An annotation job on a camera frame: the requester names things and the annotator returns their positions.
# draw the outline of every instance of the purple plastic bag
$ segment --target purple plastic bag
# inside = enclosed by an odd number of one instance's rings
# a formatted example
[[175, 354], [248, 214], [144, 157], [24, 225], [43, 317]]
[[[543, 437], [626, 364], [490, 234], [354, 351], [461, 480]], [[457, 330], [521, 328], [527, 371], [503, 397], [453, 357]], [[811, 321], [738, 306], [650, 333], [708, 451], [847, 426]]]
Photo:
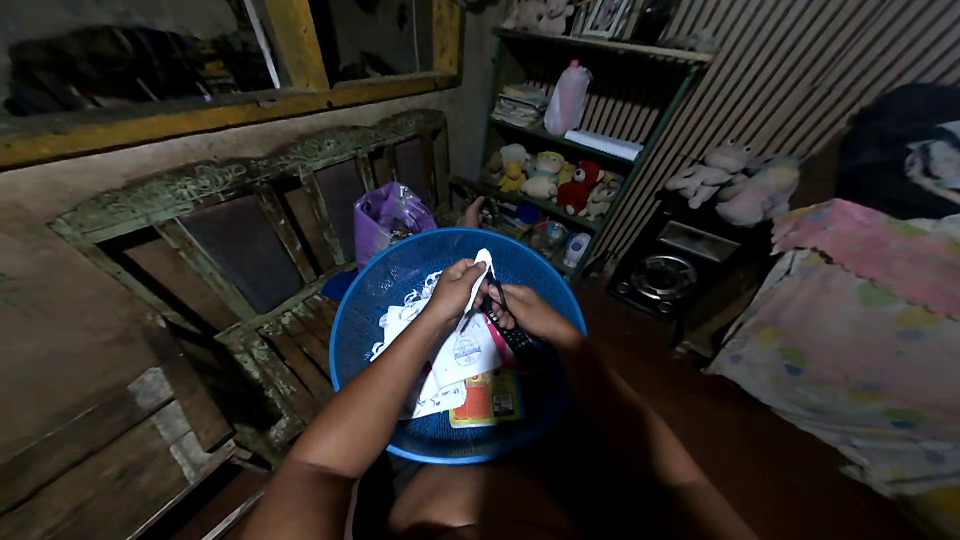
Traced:
[[399, 182], [368, 191], [353, 203], [353, 245], [357, 268], [367, 266], [380, 250], [410, 234], [437, 228], [420, 197]]

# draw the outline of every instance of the remote control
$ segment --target remote control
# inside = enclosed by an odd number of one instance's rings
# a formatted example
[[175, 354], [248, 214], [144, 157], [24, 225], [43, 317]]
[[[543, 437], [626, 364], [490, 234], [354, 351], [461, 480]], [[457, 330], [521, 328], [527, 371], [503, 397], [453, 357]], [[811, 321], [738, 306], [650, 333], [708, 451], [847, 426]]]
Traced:
[[[500, 283], [492, 281], [491, 285], [495, 285], [500, 292], [500, 298], [504, 298], [503, 289], [500, 288]], [[506, 302], [501, 304], [504, 310], [508, 310]], [[530, 339], [530, 336], [527, 335], [527, 332], [519, 325], [514, 325], [512, 329], [505, 329], [500, 327], [500, 319], [493, 312], [493, 298], [489, 294], [484, 295], [483, 303], [480, 305], [480, 310], [483, 311], [484, 315], [493, 322], [493, 325], [496, 327], [496, 331], [500, 333], [500, 336], [503, 337], [503, 340], [507, 342], [507, 346], [510, 347], [510, 350], [514, 352], [516, 356], [516, 361], [525, 370], [537, 371], [543, 367], [543, 359], [540, 348], [534, 344], [533, 340]]]

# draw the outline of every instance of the yellow wooden beam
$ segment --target yellow wooden beam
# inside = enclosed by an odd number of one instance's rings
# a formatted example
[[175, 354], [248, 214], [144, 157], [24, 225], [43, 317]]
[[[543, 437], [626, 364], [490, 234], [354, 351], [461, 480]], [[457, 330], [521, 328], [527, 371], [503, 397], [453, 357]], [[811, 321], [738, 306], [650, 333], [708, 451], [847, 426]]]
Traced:
[[330, 89], [308, 0], [264, 0], [280, 61], [296, 88]]
[[[363, 84], [336, 86], [317, 93], [281, 95], [264, 102], [251, 95], [250, 102], [198, 110], [161, 113], [104, 123], [58, 124], [49, 131], [32, 135], [0, 137], [0, 168], [14, 168], [38, 161], [61, 159], [98, 150], [133, 146], [172, 136], [188, 135], [242, 126], [267, 120], [339, 109], [402, 96], [454, 87], [457, 77], [426, 72], [416, 76], [366, 79]], [[83, 118], [86, 111], [68, 113]]]
[[433, 0], [433, 70], [460, 73], [463, 12], [455, 0]]

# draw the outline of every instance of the corrugated metal wall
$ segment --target corrugated metal wall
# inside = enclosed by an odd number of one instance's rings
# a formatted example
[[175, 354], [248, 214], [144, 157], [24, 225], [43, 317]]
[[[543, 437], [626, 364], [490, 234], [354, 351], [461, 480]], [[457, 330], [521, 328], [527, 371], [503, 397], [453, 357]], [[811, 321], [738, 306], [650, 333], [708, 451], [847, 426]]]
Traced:
[[960, 81], [957, 0], [683, 0], [668, 35], [709, 29], [721, 52], [647, 160], [595, 254], [622, 254], [676, 171], [736, 137], [757, 155], [815, 152], [908, 82]]

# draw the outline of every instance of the speaker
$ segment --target speaker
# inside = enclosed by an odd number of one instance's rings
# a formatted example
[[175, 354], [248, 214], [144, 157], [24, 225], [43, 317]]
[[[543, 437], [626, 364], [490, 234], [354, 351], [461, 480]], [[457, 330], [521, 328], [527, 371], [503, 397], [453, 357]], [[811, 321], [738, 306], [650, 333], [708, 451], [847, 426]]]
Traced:
[[735, 227], [713, 201], [691, 209], [680, 195], [661, 191], [660, 205], [620, 260], [607, 293], [672, 321], [744, 261], [770, 253], [770, 222]]

